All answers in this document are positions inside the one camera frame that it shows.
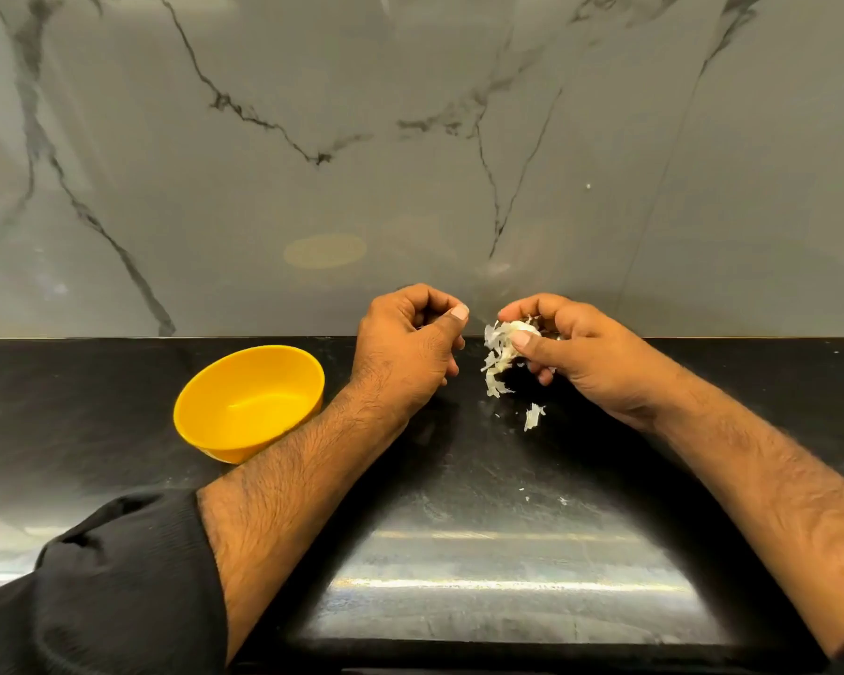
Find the glossy black surface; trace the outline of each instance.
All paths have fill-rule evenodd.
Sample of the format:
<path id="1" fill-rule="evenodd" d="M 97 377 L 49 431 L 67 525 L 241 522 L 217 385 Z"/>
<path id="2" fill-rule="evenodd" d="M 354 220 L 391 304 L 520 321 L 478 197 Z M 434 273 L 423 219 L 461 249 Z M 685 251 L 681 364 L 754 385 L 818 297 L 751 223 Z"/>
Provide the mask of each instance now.
<path id="1" fill-rule="evenodd" d="M 175 397 L 272 339 L 0 340 L 0 582 L 123 492 L 224 473 L 182 442 Z M 349 338 L 274 339 L 347 381 Z M 844 471 L 844 339 L 653 343 Z M 536 669 L 559 660 L 810 671 L 818 649 L 716 502 L 568 384 L 485 396 L 459 378 L 354 488 L 242 651 L 360 664 Z M 547 414 L 522 431 L 524 409 Z"/>

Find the person's left arm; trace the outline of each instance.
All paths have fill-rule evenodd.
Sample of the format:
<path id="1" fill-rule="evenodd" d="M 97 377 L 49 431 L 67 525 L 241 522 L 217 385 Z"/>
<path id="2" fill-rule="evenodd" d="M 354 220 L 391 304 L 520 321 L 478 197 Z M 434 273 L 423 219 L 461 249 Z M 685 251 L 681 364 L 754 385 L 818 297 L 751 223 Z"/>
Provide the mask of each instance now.
<path id="1" fill-rule="evenodd" d="M 218 672 L 356 479 L 446 377 L 468 309 L 424 285 L 372 302 L 321 415 L 179 496 L 116 500 L 0 588 L 0 673 Z"/>

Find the person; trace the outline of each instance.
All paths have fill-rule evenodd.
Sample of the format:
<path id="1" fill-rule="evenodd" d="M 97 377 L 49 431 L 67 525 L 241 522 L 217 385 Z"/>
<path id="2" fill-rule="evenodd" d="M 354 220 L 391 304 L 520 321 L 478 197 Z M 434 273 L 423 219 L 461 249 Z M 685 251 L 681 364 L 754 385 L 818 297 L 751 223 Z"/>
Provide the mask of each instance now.
<path id="1" fill-rule="evenodd" d="M 562 335 L 513 336 L 541 383 L 562 375 L 671 445 L 844 673 L 844 478 L 593 306 L 539 294 L 498 316 Z M 196 492 L 116 500 L 47 544 L 0 588 L 0 673 L 222 672 L 349 488 L 458 374 L 468 317 L 425 285 L 375 299 L 349 383 L 275 449 Z"/>

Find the rolled-up sleeve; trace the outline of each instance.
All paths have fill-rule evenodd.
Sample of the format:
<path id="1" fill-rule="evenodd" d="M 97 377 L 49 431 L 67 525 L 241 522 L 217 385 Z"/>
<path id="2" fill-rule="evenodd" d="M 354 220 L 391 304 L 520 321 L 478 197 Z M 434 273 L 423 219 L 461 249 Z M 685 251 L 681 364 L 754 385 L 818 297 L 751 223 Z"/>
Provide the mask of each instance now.
<path id="1" fill-rule="evenodd" d="M 194 492 L 116 499 L 0 588 L 0 675 L 220 673 L 226 640 Z"/>

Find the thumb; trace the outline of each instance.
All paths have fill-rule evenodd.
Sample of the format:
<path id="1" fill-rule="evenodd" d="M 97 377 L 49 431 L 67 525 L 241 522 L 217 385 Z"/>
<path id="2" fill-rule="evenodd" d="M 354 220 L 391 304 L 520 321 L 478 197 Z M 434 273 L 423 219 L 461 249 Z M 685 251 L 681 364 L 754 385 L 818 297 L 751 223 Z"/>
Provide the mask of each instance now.
<path id="1" fill-rule="evenodd" d="M 544 367 L 557 367 L 563 371 L 569 368 L 568 341 L 536 336 L 529 331 L 514 331 L 509 335 L 513 347 L 532 362 Z"/>
<path id="2" fill-rule="evenodd" d="M 429 325 L 426 325 L 422 330 L 428 337 L 438 340 L 439 343 L 446 346 L 446 350 L 450 350 L 453 341 L 462 333 L 466 323 L 469 321 L 469 309 L 462 303 L 454 305 L 452 309 L 448 310 L 441 317 L 436 319 Z"/>

